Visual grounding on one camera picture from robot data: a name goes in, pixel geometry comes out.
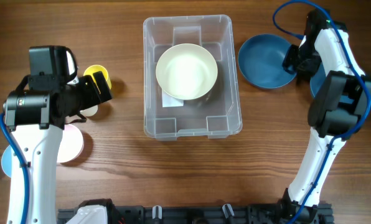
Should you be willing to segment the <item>dark blue plate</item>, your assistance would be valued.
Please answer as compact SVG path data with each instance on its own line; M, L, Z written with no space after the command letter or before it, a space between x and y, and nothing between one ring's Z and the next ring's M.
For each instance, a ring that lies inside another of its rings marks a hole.
M318 71L310 79L310 89L311 95L314 98L317 92L319 91L321 85L324 83L326 78L326 73L322 64L320 64Z

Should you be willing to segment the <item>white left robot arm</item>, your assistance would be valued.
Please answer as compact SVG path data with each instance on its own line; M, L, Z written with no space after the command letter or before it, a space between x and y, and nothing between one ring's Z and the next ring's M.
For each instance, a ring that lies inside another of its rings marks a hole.
M12 147L8 223L55 223L56 163L68 116L112 99L103 72L79 78L26 75L10 92L0 127Z

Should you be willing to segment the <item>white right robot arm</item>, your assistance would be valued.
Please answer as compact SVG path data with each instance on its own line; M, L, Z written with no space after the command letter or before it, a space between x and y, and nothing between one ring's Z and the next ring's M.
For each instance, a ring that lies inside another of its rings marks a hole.
M308 16L300 45L292 45L283 68L310 80L324 69L325 79L309 107L311 127L301 167L281 200L281 216L310 222L322 186L338 152L358 132L371 108L371 78L357 65L345 24Z

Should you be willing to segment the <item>cream white bowl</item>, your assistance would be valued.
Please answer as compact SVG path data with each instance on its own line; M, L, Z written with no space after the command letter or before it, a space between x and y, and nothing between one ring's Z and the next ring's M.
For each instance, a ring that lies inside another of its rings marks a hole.
M196 44L179 44L167 49L156 64L156 80L161 90L180 100L206 95L218 78L214 56Z

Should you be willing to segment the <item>dark blue bowl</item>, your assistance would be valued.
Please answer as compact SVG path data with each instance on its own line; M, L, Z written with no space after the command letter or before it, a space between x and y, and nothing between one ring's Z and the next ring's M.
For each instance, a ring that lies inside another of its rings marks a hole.
M249 38L240 47L238 66L244 78L253 86L276 89L291 83L296 75L283 68L291 44L273 34Z

